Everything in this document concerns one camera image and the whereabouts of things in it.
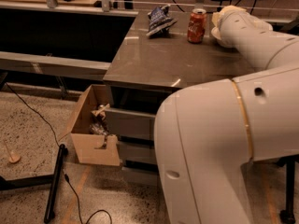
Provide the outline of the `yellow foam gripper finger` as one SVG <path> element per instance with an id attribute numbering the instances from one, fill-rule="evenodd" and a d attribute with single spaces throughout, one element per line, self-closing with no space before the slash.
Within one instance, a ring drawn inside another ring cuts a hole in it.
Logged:
<path id="1" fill-rule="evenodd" d="M 225 14 L 228 14 L 230 11 L 244 11 L 244 8 L 230 5 L 223 7 L 219 12 L 214 12 L 212 15 L 212 23 L 214 24 L 214 26 L 218 27 L 219 21 Z"/>

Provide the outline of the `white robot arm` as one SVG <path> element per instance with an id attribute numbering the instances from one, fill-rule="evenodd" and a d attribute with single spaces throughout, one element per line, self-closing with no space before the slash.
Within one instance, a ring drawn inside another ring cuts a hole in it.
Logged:
<path id="1" fill-rule="evenodd" d="M 234 6 L 213 22 L 221 45 L 255 71 L 190 86 L 161 104 L 154 145 L 171 224 L 253 224 L 242 165 L 298 152 L 299 37 Z"/>

